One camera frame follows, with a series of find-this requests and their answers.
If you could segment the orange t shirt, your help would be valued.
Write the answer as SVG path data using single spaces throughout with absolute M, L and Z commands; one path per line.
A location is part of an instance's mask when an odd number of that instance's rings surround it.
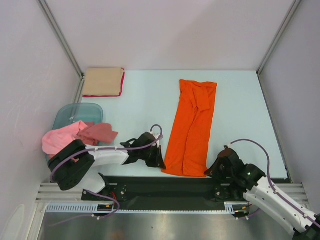
M 205 177 L 218 84 L 181 79 L 180 96 L 162 172 Z

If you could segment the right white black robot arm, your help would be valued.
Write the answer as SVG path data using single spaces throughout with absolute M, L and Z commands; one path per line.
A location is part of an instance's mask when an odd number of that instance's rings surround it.
M 245 164 L 231 148 L 221 151 L 204 174 L 221 183 L 229 181 L 230 194 L 254 204 L 278 222 L 294 240 L 318 240 L 320 216 L 287 195 L 254 164 Z

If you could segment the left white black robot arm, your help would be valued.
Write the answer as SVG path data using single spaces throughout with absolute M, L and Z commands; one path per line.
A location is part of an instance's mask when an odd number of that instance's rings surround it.
M 163 135 L 145 132 L 139 138 L 121 143 L 121 147 L 94 147 L 74 140 L 48 162 L 50 181 L 60 190 L 79 187 L 98 199 L 110 196 L 111 188 L 105 180 L 107 166 L 127 166 L 144 161 L 149 168 L 165 169 L 160 140 Z

